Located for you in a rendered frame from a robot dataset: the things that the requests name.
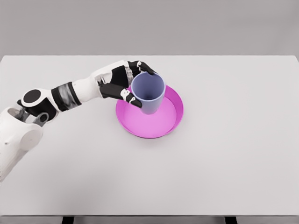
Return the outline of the magenta pink plate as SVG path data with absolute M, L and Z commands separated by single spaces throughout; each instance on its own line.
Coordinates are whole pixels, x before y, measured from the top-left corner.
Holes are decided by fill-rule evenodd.
M 180 95 L 166 86 L 165 96 L 158 111 L 147 115 L 123 100 L 116 103 L 116 117 L 129 133 L 146 139 L 160 138 L 171 133 L 180 124 L 184 115 L 184 104 Z

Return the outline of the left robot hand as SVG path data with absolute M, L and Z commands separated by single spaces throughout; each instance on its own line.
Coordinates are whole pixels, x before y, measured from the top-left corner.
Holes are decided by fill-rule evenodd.
M 142 72 L 150 75 L 156 72 L 142 61 L 118 61 L 92 73 L 100 91 L 101 98 L 124 100 L 138 108 L 142 103 L 128 90 L 133 79 Z

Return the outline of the lavender blue cup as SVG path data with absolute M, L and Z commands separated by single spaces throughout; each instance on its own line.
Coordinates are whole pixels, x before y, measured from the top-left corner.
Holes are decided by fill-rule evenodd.
M 166 84 L 157 73 L 142 72 L 131 83 L 133 95 L 141 101 L 144 114 L 154 114 L 160 107 L 166 91 Z

